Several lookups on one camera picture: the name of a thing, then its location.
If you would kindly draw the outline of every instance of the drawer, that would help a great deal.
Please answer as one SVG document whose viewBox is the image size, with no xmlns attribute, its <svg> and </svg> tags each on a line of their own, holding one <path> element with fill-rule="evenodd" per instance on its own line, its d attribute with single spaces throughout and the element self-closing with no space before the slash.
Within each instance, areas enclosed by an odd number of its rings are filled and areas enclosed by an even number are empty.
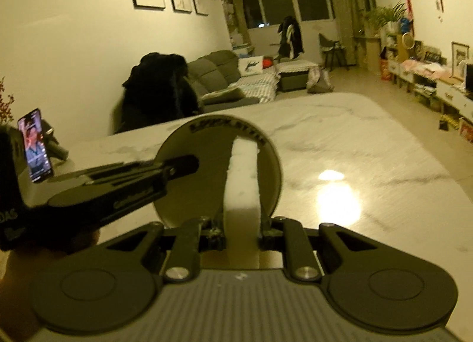
<svg viewBox="0 0 473 342">
<path fill-rule="evenodd" d="M 394 75 L 399 75 L 399 63 L 394 60 L 389 60 L 388 63 L 389 72 L 393 73 Z"/>
<path fill-rule="evenodd" d="M 470 122 L 473 122 L 473 100 L 464 96 L 463 107 L 460 109 L 460 115 L 466 117 Z"/>
<path fill-rule="evenodd" d="M 465 108 L 465 95 L 443 81 L 437 83 L 437 96 L 458 111 Z"/>
<path fill-rule="evenodd" d="M 414 83 L 414 74 L 409 71 L 404 71 L 402 66 L 399 66 L 399 77 L 409 83 Z"/>
</svg>

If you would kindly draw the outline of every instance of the cardboard box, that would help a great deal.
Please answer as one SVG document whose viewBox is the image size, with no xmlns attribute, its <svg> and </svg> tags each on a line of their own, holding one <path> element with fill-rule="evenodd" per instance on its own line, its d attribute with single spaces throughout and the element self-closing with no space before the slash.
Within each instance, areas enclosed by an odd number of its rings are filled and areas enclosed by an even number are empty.
<svg viewBox="0 0 473 342">
<path fill-rule="evenodd" d="M 473 143 L 473 125 L 471 125 L 464 117 L 460 118 L 460 129 L 458 133 L 461 137 L 470 143 Z"/>
</svg>

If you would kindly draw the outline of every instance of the ribbed gray surface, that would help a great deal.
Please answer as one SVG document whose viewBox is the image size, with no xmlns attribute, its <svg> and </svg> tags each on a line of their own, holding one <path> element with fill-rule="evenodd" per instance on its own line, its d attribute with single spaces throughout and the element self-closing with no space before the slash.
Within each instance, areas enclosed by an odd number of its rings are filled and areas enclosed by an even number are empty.
<svg viewBox="0 0 473 342">
<path fill-rule="evenodd" d="M 204 270 L 197 280 L 168 285 L 129 326 L 95 337 L 42 331 L 32 342 L 453 342 L 444 329 L 414 336 L 367 332 L 332 310 L 314 286 L 280 270 Z"/>
</svg>

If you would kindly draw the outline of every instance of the red flower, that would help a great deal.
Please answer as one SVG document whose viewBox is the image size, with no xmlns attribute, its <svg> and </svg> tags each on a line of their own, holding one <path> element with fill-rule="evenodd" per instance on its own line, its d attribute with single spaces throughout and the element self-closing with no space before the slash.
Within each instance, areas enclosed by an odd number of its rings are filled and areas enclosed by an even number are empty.
<svg viewBox="0 0 473 342">
<path fill-rule="evenodd" d="M 15 101 L 13 95 L 7 95 L 8 101 L 3 101 L 3 92 L 5 92 L 5 86 L 3 85 L 3 79 L 0 80 L 0 124 L 6 124 L 13 122 L 13 115 L 11 113 L 10 106 Z"/>
</svg>

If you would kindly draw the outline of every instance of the hand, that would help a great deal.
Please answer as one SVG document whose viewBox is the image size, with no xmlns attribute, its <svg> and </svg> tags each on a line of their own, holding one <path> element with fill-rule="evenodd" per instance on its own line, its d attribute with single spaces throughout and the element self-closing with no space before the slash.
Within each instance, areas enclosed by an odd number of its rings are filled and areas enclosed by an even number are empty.
<svg viewBox="0 0 473 342">
<path fill-rule="evenodd" d="M 75 236 L 64 250 L 80 251 L 96 245 L 100 231 Z M 64 258 L 64 251 L 52 251 L 37 245 L 12 250 L 5 276 L 0 280 L 0 329 L 15 342 L 31 338 L 41 325 L 29 303 L 29 287 L 36 274 L 51 263 Z"/>
</svg>

